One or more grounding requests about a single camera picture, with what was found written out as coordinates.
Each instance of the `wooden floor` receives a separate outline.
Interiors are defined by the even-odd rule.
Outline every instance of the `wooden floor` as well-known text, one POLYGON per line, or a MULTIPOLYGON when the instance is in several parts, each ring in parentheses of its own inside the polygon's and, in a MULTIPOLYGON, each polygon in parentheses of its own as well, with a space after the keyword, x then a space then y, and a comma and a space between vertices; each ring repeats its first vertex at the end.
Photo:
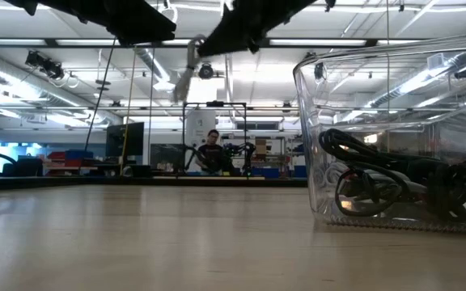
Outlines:
POLYGON ((466 236, 315 226, 306 189, 0 192, 0 290, 466 290, 466 236))

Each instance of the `black shirt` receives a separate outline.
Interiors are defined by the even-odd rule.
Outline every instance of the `black shirt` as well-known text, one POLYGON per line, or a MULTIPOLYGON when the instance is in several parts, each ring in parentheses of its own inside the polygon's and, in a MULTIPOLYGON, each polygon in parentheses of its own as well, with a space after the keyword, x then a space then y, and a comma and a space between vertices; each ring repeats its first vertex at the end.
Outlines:
POLYGON ((207 160, 212 161, 213 164, 222 166, 222 147, 220 145, 201 145, 199 151, 207 160))

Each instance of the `computer monitor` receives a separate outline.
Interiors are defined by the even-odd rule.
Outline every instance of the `computer monitor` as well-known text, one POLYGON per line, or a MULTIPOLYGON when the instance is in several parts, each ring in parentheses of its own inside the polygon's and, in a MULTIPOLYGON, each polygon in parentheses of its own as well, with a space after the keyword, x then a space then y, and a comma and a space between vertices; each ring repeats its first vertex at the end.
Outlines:
MULTIPOLYGON (((125 141, 126 125, 113 125, 107 127, 107 141, 105 142, 105 155, 108 157, 121 157, 125 141)), ((129 124, 127 130, 127 145, 125 156, 143 155, 143 122, 129 124)))

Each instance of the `man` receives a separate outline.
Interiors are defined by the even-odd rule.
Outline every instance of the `man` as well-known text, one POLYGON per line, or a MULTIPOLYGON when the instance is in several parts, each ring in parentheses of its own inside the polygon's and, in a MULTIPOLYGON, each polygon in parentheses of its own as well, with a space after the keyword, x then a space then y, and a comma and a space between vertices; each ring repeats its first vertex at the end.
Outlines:
MULTIPOLYGON (((199 147, 199 151, 207 159, 213 163, 217 163, 219 166, 222 165, 222 147, 217 145, 218 140, 218 131, 211 129, 208 133, 208 138, 204 145, 199 147)), ((203 162, 196 160, 196 164, 199 165, 202 169, 202 174, 204 175, 221 175, 220 171, 208 169, 208 166, 203 162)))

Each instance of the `clear plastic bin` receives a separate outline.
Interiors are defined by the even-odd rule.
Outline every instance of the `clear plastic bin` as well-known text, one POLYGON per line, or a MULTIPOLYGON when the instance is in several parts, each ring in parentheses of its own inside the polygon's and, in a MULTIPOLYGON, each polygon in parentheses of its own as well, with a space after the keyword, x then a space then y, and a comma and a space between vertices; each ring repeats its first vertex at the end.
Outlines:
POLYGON ((466 233, 466 36, 385 44, 294 69, 311 209, 337 226, 466 233))

